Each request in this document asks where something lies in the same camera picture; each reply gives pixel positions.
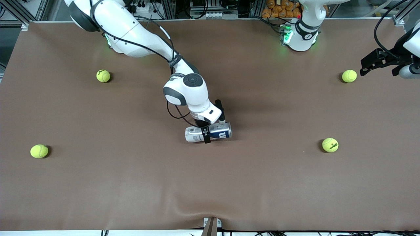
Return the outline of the brown bar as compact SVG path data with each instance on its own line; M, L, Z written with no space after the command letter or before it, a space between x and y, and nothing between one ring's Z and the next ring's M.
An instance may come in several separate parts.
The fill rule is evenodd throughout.
M217 218L207 218L204 224L203 232L201 236L217 236L218 232L218 219Z

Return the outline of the black electronics box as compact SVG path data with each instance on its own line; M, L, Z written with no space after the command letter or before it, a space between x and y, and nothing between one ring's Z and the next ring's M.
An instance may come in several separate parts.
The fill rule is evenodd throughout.
M199 12L212 10L235 10L240 0L186 0L186 9Z

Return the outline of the bag of orange objects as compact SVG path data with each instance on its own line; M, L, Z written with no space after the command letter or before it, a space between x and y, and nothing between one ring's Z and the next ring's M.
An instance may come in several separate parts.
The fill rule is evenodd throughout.
M303 6L298 0L264 0L261 18L300 18Z

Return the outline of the brown table cover mat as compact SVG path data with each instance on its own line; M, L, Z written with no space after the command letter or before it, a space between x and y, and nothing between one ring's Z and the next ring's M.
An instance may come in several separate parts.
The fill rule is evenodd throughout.
M188 143L170 69L74 23L31 23L0 83L0 231L420 230L420 79L376 69L376 20L327 20L306 52L259 20L162 22L232 137ZM107 70L111 79L99 82ZM334 138L337 151L322 149ZM30 149L49 148L44 158Z

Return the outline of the white blue tennis ball can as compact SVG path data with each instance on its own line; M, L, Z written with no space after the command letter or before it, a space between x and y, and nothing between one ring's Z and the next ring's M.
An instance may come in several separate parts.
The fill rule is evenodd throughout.
M209 125L211 140L226 139L232 136L231 124L229 122ZM188 127L185 129L185 139L189 143L204 142L201 128Z

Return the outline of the white power strip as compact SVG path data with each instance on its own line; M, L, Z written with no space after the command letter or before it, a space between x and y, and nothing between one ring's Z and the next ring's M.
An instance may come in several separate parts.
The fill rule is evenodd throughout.
M149 14L153 12L153 7L150 2L139 2L136 4L131 4L130 9L133 14Z

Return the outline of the aluminium frame post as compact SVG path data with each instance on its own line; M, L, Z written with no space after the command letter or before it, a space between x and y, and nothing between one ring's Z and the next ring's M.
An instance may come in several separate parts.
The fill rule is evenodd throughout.
M265 8L265 0L250 0L249 17L261 17L262 11Z
M176 16L177 0L160 0L164 11L165 19L173 20Z

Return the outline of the aluminium frame strut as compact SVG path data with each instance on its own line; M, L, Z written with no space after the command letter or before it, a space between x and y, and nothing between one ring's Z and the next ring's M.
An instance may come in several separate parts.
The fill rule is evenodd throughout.
M27 31L33 15L18 0L0 0L0 28Z
M405 0L405 6L399 10L397 15L393 16L393 23L396 27L403 26L405 24L404 19L409 16L411 12L420 7L420 0Z

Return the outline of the yellow tennis ball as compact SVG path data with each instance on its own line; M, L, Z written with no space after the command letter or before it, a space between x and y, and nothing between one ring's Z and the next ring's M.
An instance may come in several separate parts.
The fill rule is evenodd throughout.
M351 83L357 79L357 73L354 70L349 69L342 73L341 78L345 83Z
M322 149L326 152L332 153L337 151L339 148L339 143L334 138L326 138L322 141Z
M107 83L111 79L111 74L107 70L101 69L96 73L96 79L99 82Z
M45 145L38 144L30 149L30 155L34 158L44 158L48 155L49 148Z

